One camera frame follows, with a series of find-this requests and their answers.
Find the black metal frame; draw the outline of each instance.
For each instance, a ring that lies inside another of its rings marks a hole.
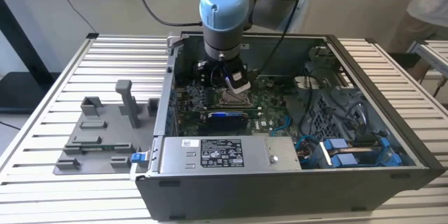
[[[0,17],[0,31],[29,71],[10,72],[0,80],[0,113],[30,114],[58,73],[49,73],[5,0],[0,0]]]

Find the green circuit board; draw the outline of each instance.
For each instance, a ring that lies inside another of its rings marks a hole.
[[[291,118],[283,101],[285,85],[279,83],[259,78],[251,82],[251,88],[238,95],[225,88],[186,88],[182,94],[177,95],[179,135],[270,135],[273,129],[285,125],[286,116]],[[246,126],[234,131],[203,131],[205,117],[213,112],[245,113]],[[274,132],[274,136],[295,135],[295,125],[290,120],[289,127]]]

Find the aluminum extrusion table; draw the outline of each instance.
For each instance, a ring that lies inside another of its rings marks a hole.
[[[448,77],[448,41],[415,41],[407,52],[415,53],[430,66]]]
[[[448,167],[448,111],[377,44],[363,39],[339,41],[435,158]],[[166,37],[99,35],[97,39],[85,40],[0,158],[0,223],[155,223],[127,174],[55,176],[51,170],[79,116],[82,98],[97,96],[103,103],[119,102],[114,92],[118,79],[133,81],[137,101],[158,97],[165,61]],[[398,193],[373,212],[209,221],[317,222],[446,223],[448,173],[421,190]]]

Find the gray plastic pin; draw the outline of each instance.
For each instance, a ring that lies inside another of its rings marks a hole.
[[[130,95],[131,82],[129,80],[118,80],[114,90],[121,95],[123,109],[126,111],[131,128],[139,127],[139,120],[137,117],[137,104]]]
[[[83,97],[81,110],[85,116],[98,116],[95,108],[102,107],[98,97]]]

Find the blue cable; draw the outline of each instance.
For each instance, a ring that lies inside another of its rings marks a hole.
[[[301,144],[301,141],[307,138],[307,137],[314,137],[313,135],[306,135],[306,136],[302,136],[299,139],[298,139],[298,142],[295,143],[295,149],[298,149],[299,147],[299,144]]]
[[[278,131],[278,130],[282,130],[285,129],[286,127],[289,127],[289,123],[290,123],[290,118],[287,116],[285,116],[285,125],[275,128],[271,132],[270,132],[270,136],[274,136],[274,133]]]

